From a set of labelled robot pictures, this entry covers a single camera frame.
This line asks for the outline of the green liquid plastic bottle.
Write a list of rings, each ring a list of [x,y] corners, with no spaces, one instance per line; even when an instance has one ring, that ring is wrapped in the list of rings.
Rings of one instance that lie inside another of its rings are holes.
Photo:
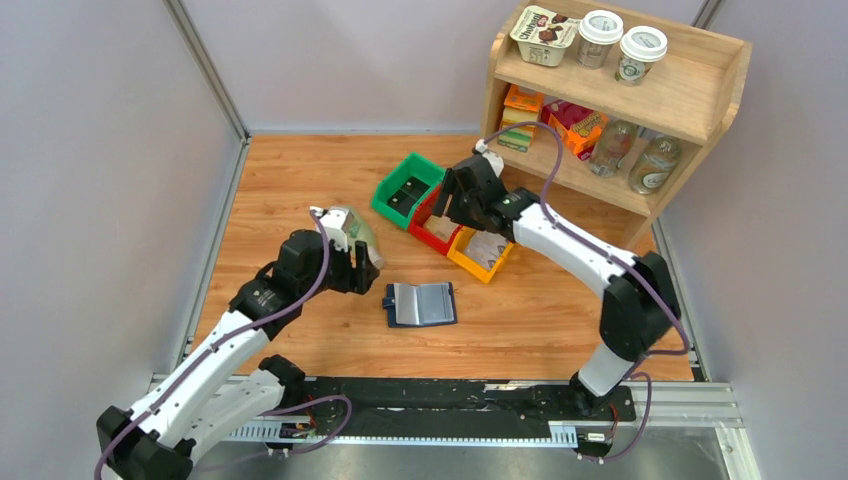
[[[356,241],[364,242],[371,263],[376,268],[382,269],[385,265],[385,259],[379,252],[377,238],[373,229],[353,206],[342,205],[341,209],[346,211],[346,218],[342,229],[345,232],[348,242],[350,244],[354,244]]]

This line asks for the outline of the blue leather card holder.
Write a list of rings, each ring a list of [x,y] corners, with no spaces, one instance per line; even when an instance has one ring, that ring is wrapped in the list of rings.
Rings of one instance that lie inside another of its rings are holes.
[[[386,285],[382,308],[390,328],[425,328],[458,322],[451,282]]]

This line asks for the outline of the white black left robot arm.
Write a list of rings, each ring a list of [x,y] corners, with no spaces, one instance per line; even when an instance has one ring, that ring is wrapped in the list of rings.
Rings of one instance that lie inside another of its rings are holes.
[[[372,238],[351,239],[330,227],[293,232],[170,376],[129,409],[111,406],[100,415],[95,478],[110,468],[123,479],[185,479],[212,446],[252,418],[321,404],[306,398],[304,373],[279,355],[229,392],[218,390],[301,315],[307,300],[326,290],[363,295],[383,263]]]

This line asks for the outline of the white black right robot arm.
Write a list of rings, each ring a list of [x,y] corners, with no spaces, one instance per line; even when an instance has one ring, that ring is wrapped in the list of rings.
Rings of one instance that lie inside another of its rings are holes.
[[[605,411],[610,392],[680,325],[670,271],[660,255],[619,249],[566,221],[535,193],[508,191],[485,155],[446,170],[433,213],[543,255],[600,298],[601,343],[571,380],[570,403],[583,418]]]

